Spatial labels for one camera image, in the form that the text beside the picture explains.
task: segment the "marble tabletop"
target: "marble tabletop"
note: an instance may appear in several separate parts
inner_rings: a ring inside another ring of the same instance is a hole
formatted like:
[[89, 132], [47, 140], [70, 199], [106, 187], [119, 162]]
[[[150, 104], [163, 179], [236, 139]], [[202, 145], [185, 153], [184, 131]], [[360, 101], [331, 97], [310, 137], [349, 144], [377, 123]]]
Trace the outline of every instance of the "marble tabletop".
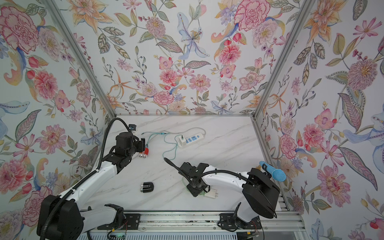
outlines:
[[[150, 133], [143, 132], [168, 130], [182, 132], [192, 127], [202, 127], [207, 133], [205, 139], [187, 148], [177, 149], [173, 163], [181, 166], [189, 162], [193, 166], [207, 163], [220, 169], [235, 172], [250, 171], [263, 160], [263, 154], [249, 116], [121, 116], [127, 124], [136, 124], [134, 133], [139, 138], [148, 140]], [[115, 145], [115, 137], [126, 131], [123, 124], [114, 122], [111, 128], [105, 155]], [[193, 129], [185, 136], [200, 132]], [[166, 137], [174, 142], [176, 134]], [[106, 182], [86, 203], [92, 209], [104, 204], [116, 204], [125, 210], [234, 210], [241, 201], [246, 201], [241, 193], [219, 186], [211, 186], [217, 190], [218, 196], [211, 199], [204, 196], [193, 197], [187, 190], [187, 181], [178, 172], [164, 162], [164, 151], [174, 147], [164, 142], [164, 136], [155, 137], [149, 143], [147, 158], [136, 157], [118, 175]], [[171, 159], [174, 151], [165, 154]], [[154, 190], [141, 193], [143, 182], [153, 182]]]

